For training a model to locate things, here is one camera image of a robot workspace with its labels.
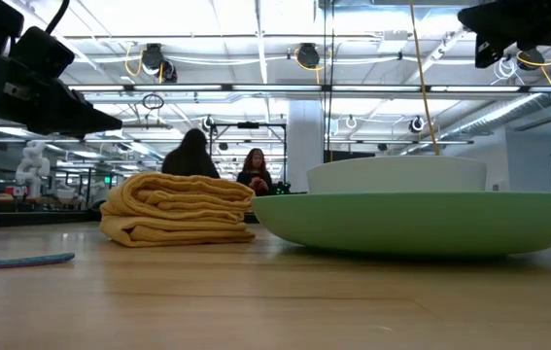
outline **green bowl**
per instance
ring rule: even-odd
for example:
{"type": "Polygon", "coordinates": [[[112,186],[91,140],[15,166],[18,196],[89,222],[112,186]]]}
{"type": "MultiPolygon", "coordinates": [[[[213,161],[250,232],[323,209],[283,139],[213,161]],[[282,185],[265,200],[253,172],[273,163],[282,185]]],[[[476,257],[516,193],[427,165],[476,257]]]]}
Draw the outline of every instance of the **green bowl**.
{"type": "Polygon", "coordinates": [[[551,247],[551,193],[300,194],[253,206],[273,234],[316,248],[490,257],[551,247]]]}

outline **yellow towel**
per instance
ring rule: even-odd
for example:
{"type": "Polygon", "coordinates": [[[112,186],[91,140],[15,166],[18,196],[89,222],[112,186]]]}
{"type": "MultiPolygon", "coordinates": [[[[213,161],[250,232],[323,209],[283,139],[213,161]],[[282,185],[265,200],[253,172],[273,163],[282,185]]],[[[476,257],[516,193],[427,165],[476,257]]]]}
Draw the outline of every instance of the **yellow towel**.
{"type": "Polygon", "coordinates": [[[253,196],[227,180],[142,173],[109,191],[100,230],[127,247],[249,242],[253,196]]]}

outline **desk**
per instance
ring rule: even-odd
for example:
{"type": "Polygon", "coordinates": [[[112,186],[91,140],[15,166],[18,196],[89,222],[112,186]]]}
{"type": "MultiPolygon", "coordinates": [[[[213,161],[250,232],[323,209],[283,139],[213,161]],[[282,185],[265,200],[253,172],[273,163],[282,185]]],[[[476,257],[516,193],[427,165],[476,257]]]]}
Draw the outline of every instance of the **desk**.
{"type": "Polygon", "coordinates": [[[253,244],[129,249],[96,223],[0,228],[0,349],[551,349],[551,250],[496,262],[253,244]]]}

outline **table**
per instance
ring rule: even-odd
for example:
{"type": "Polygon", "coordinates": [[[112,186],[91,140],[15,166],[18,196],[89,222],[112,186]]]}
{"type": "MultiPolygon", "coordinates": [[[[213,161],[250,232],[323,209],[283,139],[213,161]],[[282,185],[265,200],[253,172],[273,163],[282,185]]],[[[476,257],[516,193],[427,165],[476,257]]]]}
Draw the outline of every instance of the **table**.
{"type": "Polygon", "coordinates": [[[494,262],[253,244],[130,249],[97,223],[0,228],[0,349],[551,349],[551,249],[494,262]]]}

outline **person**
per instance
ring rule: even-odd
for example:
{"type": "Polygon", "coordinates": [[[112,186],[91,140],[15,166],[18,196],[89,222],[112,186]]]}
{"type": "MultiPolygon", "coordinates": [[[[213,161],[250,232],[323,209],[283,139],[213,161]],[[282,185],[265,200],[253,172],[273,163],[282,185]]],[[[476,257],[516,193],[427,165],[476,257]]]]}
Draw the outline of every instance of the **person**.
{"type": "Polygon", "coordinates": [[[260,149],[252,149],[245,158],[243,171],[238,174],[236,182],[248,186],[256,195],[267,195],[273,189],[271,174],[266,170],[264,153],[260,149]]]}
{"type": "Polygon", "coordinates": [[[207,143],[206,136],[201,130],[189,130],[180,146],[165,157],[162,173],[179,176],[201,175],[219,179],[219,172],[206,153],[207,143]]]}

